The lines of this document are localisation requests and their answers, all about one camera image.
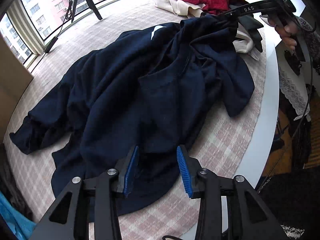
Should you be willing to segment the grey knit sleeve forearm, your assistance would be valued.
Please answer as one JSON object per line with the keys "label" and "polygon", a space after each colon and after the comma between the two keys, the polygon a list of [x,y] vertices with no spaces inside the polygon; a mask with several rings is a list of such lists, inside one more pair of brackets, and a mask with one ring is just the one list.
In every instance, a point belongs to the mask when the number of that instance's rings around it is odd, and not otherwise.
{"label": "grey knit sleeve forearm", "polygon": [[300,24],[304,41],[306,42],[309,54],[312,58],[312,67],[319,75],[319,34],[316,33],[315,28],[313,28],[304,18],[297,17],[297,21]]}

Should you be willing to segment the person's right hand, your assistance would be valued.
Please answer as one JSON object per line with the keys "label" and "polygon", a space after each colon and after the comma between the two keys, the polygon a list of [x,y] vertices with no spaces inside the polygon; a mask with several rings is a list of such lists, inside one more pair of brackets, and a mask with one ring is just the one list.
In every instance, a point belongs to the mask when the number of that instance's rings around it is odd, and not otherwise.
{"label": "person's right hand", "polygon": [[284,27],[280,27],[274,22],[274,20],[272,20],[272,18],[268,17],[267,15],[260,15],[260,18],[266,24],[268,24],[269,26],[275,29],[275,31],[279,34],[280,38],[282,39],[284,44],[287,46],[287,48],[291,50],[296,49],[297,41],[292,37],[299,32],[299,28],[294,22],[290,21]]}

